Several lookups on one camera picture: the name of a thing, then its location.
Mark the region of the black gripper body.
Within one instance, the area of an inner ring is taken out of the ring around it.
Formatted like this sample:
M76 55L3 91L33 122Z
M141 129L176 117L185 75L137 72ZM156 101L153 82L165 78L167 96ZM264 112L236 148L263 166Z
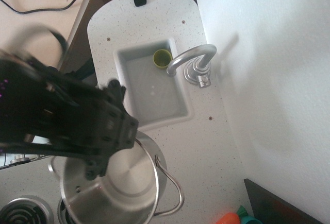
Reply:
M83 123L79 129L79 143L85 153L85 177L103 177L110 157L134 145L138 121L123 106L126 87L113 79L100 90L101 97L93 97L84 106Z

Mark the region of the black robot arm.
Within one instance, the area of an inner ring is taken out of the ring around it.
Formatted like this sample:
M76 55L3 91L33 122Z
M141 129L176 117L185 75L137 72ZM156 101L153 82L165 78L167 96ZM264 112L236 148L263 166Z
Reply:
M135 142L138 121L124 108L126 88L112 79L98 89L44 65L24 47L45 33L65 57L66 39L44 25L23 28L1 51L1 153L78 158L86 179L102 177L109 159Z

